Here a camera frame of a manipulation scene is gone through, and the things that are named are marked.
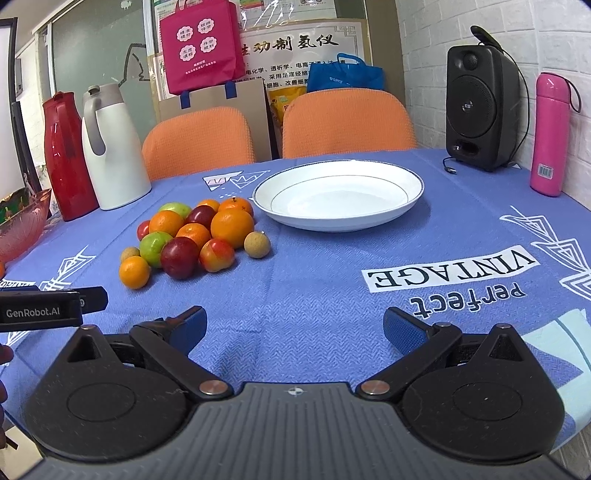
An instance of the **blue tablecloth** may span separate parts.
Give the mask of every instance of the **blue tablecloth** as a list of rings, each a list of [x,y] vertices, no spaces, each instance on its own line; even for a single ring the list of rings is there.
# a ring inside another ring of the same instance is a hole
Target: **blue tablecloth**
[[[105,312],[90,314],[105,333],[174,316],[197,304],[209,325],[191,359],[238,387],[244,381],[360,380],[399,358],[382,317],[396,305],[428,323],[465,332],[512,323],[561,394],[566,419],[557,445],[591,419],[591,212],[566,195],[544,197],[516,168],[443,171],[442,150],[351,155],[419,174],[425,192],[402,217],[352,233],[315,233],[275,223],[255,210],[273,254],[238,254],[235,268],[178,282],[164,274],[129,291],[118,280],[119,254],[137,245],[138,224],[166,202],[251,197],[269,175],[332,157],[276,160],[155,182],[143,199],[111,212],[58,222],[0,286],[43,290],[104,286]],[[22,408],[73,329],[11,335],[16,357],[1,379],[7,412]]]

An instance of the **plate rim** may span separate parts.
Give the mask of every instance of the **plate rim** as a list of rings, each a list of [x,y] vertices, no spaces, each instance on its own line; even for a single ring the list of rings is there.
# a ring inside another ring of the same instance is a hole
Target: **plate rim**
[[[413,175],[415,178],[418,179],[418,181],[421,183],[421,190],[420,190],[420,192],[418,192],[418,195],[416,195],[416,197],[410,199],[409,201],[407,201],[406,203],[400,205],[399,207],[396,207],[395,209],[386,209],[386,210],[380,210],[379,212],[374,212],[374,213],[370,213],[370,214],[352,215],[352,216],[336,217],[336,218],[318,218],[318,217],[302,217],[302,216],[285,215],[283,213],[277,213],[277,212],[274,212],[273,210],[268,210],[268,209],[262,207],[259,204],[259,202],[257,202],[257,200],[256,200],[256,193],[257,193],[258,189],[265,182],[267,182],[268,180],[271,180],[273,177],[276,177],[277,175],[280,175],[282,173],[285,173],[286,171],[295,170],[296,168],[308,167],[310,165],[318,165],[318,164],[321,164],[321,163],[333,163],[333,162],[338,162],[338,161],[358,161],[358,162],[367,162],[367,163],[379,163],[379,164],[382,164],[382,165],[388,165],[390,167],[400,168],[402,170],[405,170],[405,171],[409,172],[411,175]],[[311,163],[305,163],[303,165],[296,165],[295,167],[290,167],[290,168],[286,168],[285,170],[278,171],[277,173],[274,173],[273,175],[267,177],[265,180],[263,180],[262,182],[260,182],[260,184],[255,187],[255,189],[252,192],[252,201],[255,203],[255,205],[257,207],[259,207],[267,215],[274,215],[274,216],[277,216],[277,217],[280,217],[280,218],[291,218],[291,219],[295,219],[295,220],[337,221],[337,220],[348,220],[348,219],[355,219],[355,218],[364,218],[364,217],[371,216],[371,215],[380,215],[382,213],[393,212],[394,210],[405,208],[408,205],[411,205],[414,202],[416,202],[423,195],[424,191],[425,191],[425,182],[423,182],[423,179],[417,173],[413,172],[412,170],[409,170],[408,168],[401,167],[400,165],[396,165],[396,164],[388,163],[388,162],[384,162],[384,161],[363,160],[363,159],[360,160],[358,158],[338,158],[338,159],[335,159],[335,160],[321,160],[321,161],[315,161],[315,162],[311,162]]]

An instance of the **blue bag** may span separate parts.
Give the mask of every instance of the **blue bag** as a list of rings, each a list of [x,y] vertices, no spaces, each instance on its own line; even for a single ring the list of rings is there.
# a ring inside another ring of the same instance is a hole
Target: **blue bag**
[[[313,63],[310,65],[307,92],[332,88],[369,88],[384,90],[384,71],[379,67],[366,65],[354,55],[339,53],[335,63]],[[356,60],[357,63],[341,63],[340,59]]]

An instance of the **orange chair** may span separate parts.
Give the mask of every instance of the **orange chair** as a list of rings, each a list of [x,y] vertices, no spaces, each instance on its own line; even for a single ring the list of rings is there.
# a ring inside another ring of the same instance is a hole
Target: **orange chair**
[[[246,119],[239,110],[225,106],[156,125],[142,153],[150,180],[255,161]]]
[[[413,124],[387,92],[321,90],[298,97],[285,112],[284,158],[409,148],[417,148]]]

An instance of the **yellow snack bag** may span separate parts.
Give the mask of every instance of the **yellow snack bag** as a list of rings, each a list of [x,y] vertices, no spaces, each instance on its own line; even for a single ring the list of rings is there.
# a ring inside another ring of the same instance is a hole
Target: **yellow snack bag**
[[[275,118],[277,118],[280,127],[283,126],[283,116],[285,115],[287,107],[289,107],[289,105],[300,95],[304,95],[305,92],[305,85],[285,87],[267,92],[269,95],[269,101],[271,102],[271,111]]]

